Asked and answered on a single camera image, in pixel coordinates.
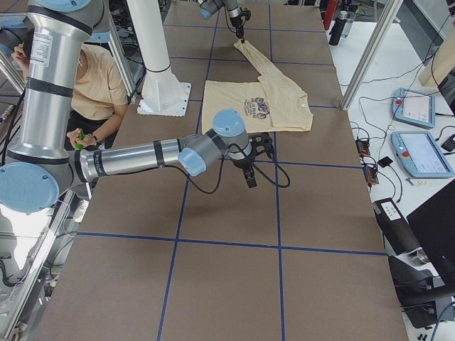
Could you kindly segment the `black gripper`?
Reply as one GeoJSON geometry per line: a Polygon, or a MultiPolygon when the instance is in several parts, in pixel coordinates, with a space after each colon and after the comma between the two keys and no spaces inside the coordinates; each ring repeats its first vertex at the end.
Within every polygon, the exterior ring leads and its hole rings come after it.
{"type": "Polygon", "coordinates": [[[242,169],[248,188],[257,187],[253,165],[256,157],[265,153],[269,159],[274,158],[272,137],[268,133],[250,134],[246,147],[230,145],[230,160],[242,169]]]}
{"type": "Polygon", "coordinates": [[[236,7],[227,7],[227,14],[229,16],[232,27],[235,29],[235,33],[238,34],[238,38],[241,43],[245,42],[244,37],[244,24],[246,21],[249,21],[251,18],[251,11],[248,8],[242,8],[239,6],[236,7]]]}

